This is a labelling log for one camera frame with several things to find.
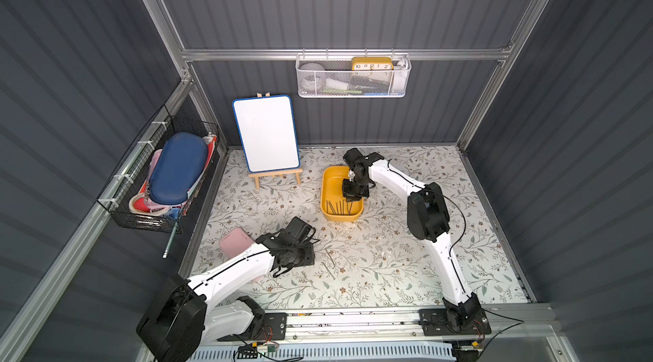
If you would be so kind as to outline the yellow plastic storage box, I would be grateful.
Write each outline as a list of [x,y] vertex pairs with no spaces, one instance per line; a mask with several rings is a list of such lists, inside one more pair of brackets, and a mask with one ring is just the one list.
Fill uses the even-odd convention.
[[329,200],[334,204],[345,200],[342,193],[343,179],[348,178],[349,168],[347,166],[330,166],[324,170],[321,181],[320,208],[324,217],[329,222],[351,223],[355,222],[364,212],[364,200],[355,201],[351,215],[331,215],[328,212],[326,202]]

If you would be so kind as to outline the yellow clock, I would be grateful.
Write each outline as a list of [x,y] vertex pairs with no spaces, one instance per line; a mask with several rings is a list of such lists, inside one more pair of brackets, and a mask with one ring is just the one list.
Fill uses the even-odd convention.
[[351,59],[352,71],[391,71],[394,69],[391,57],[361,56]]

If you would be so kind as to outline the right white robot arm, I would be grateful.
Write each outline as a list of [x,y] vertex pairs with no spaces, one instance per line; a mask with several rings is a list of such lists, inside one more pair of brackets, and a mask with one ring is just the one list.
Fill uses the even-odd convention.
[[480,317],[482,306],[465,280],[450,235],[450,213],[447,198],[437,183],[418,181],[396,169],[379,153],[362,154],[349,149],[344,155],[349,168],[342,183],[347,200],[369,197],[372,186],[383,186],[406,201],[406,223],[409,231],[425,247],[433,259],[440,278],[447,321],[455,331]]

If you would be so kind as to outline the white tape roll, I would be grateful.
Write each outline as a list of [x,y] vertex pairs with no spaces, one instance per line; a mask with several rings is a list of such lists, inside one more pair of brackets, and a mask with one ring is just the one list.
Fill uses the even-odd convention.
[[303,64],[298,69],[299,89],[308,93],[320,92],[326,81],[326,70],[321,64]]

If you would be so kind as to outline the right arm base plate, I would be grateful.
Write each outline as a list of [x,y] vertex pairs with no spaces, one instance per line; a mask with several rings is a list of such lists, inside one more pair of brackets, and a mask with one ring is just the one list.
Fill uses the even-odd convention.
[[425,336],[480,336],[492,333],[490,322],[482,309],[462,316],[454,309],[420,309],[418,324]]

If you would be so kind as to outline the small whiteboard on easel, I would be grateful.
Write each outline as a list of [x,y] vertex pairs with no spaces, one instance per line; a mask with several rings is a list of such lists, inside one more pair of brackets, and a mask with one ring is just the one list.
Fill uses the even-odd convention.
[[293,176],[301,184],[303,168],[294,122],[292,99],[266,94],[232,103],[236,128],[255,188],[266,177]]

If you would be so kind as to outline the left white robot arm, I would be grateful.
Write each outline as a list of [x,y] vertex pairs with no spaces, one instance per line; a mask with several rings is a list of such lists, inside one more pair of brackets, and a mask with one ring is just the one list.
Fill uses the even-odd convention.
[[200,275],[178,274],[163,282],[136,328],[156,361],[187,361],[200,346],[220,340],[272,338],[265,311],[251,297],[224,300],[246,284],[280,277],[315,262],[316,229],[293,217],[273,233],[262,234],[234,258]]

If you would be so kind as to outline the blue oval case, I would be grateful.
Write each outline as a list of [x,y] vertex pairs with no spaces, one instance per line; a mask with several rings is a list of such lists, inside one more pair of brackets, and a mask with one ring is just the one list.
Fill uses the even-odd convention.
[[150,176],[149,199],[159,205],[180,205],[200,178],[207,144],[202,137],[179,132],[168,139]]

